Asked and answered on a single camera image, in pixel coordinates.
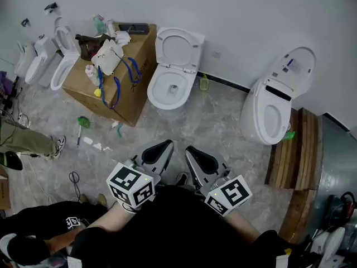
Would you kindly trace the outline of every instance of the toilet bowl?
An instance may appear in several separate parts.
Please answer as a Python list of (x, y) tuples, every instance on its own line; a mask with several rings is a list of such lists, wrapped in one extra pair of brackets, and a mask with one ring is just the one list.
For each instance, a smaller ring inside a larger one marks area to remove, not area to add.
[(18, 77), (24, 78), (31, 63), (35, 57), (37, 57), (37, 54), (35, 48), (30, 43), (21, 45), (19, 42), (17, 42), (17, 46), (20, 50), (20, 58), (14, 72)]
[(43, 87), (50, 85), (52, 74), (49, 68), (53, 68), (53, 63), (58, 65), (59, 55), (56, 54), (57, 48), (51, 39), (40, 36), (35, 43), (37, 57), (34, 58), (25, 76), (25, 82), (28, 84), (39, 83)]
[(71, 36), (71, 30), (68, 26), (62, 25), (62, 23), (62, 17), (58, 17), (55, 20), (55, 39), (64, 57), (51, 79), (52, 90), (58, 90), (62, 87), (68, 73), (80, 56), (79, 46)]
[(173, 110), (189, 98), (200, 64), (205, 36), (179, 28), (160, 28), (155, 48), (158, 66), (147, 95), (159, 109)]
[(315, 62), (312, 50), (298, 47), (256, 81), (240, 114), (240, 129), (246, 139), (265, 145), (281, 141), (288, 129), (292, 99), (310, 88)]

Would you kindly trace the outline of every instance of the black baseboard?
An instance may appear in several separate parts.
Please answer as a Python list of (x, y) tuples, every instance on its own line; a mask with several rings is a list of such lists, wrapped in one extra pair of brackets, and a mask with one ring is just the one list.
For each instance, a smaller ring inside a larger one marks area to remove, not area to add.
[[(222, 83), (222, 84), (227, 85), (227, 86), (229, 86), (229, 87), (233, 87), (233, 88), (235, 88), (235, 89), (239, 89), (239, 90), (241, 90), (242, 92), (245, 92), (245, 93), (249, 93), (249, 92), (250, 92), (250, 89), (247, 88), (247, 87), (243, 87), (243, 86), (241, 86), (241, 85), (237, 85), (237, 84), (235, 84), (235, 83), (229, 82), (229, 81), (224, 80), (224, 79), (222, 79), (222, 78), (217, 78), (217, 77), (212, 76), (212, 75), (209, 75), (209, 74), (206, 74), (206, 75), (207, 75), (207, 78), (208, 78), (209, 80), (213, 80), (214, 82)], [(198, 73), (197, 73), (197, 76), (203, 76), (203, 73), (198, 72)]]
[(330, 115), (329, 113), (324, 113), (323, 116), (327, 117), (329, 120), (331, 120), (334, 124), (338, 125), (339, 127), (341, 127), (344, 131), (346, 132), (350, 132), (350, 130), (344, 126), (340, 121), (338, 121), (335, 117), (333, 117), (332, 115)]

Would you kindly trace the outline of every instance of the person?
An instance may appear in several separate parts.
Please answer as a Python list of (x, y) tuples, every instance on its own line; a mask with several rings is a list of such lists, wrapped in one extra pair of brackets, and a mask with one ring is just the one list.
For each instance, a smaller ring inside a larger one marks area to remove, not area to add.
[[(103, 194), (98, 195), (96, 205), (89, 204), (82, 194), (79, 202), (25, 208), (0, 219), (0, 250), (19, 265), (48, 267), (54, 260), (51, 255), (71, 244), (83, 225), (90, 225), (106, 212), (107, 200)], [(69, 217), (76, 217), (83, 225), (69, 230)]]
[(66, 144), (66, 137), (57, 140), (33, 131), (25, 126), (0, 116), (0, 152), (33, 152), (58, 159)]
[(275, 267), (276, 256), (290, 246), (275, 231), (260, 234), (236, 210), (219, 216), (184, 186), (164, 186), (156, 193), (136, 214), (117, 203), (78, 233), (70, 257), (81, 260), (83, 268)]

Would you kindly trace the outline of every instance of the shoe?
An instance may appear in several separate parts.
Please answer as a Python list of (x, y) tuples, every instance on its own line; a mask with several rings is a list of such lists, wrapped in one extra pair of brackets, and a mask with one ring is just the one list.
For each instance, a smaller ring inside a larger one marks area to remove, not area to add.
[(189, 181), (189, 175), (186, 172), (180, 172), (176, 178), (176, 184), (175, 185), (187, 185), (187, 182)]
[(88, 197), (85, 194), (81, 194), (79, 197), (79, 202), (80, 203), (89, 203)]
[(104, 207), (108, 206), (107, 199), (105, 198), (104, 194), (99, 194), (98, 195), (97, 204), (101, 204)]
[(63, 150), (63, 148), (66, 145), (66, 137), (65, 136), (61, 136), (58, 140), (57, 140), (57, 145), (56, 145), (56, 152), (54, 154), (54, 158), (58, 159), (61, 155), (61, 151)]

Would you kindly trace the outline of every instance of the khaki pants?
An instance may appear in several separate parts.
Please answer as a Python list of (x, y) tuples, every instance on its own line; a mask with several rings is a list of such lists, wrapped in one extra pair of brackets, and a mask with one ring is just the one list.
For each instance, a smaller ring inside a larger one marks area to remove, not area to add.
[[(51, 156), (56, 152), (56, 142), (52, 141), (50, 138), (30, 130), (17, 122), (15, 122), (15, 126), (16, 128), (12, 137), (0, 146), (0, 152), (33, 152), (45, 156)], [(1, 116), (0, 144), (12, 134), (13, 128), (13, 121)]]

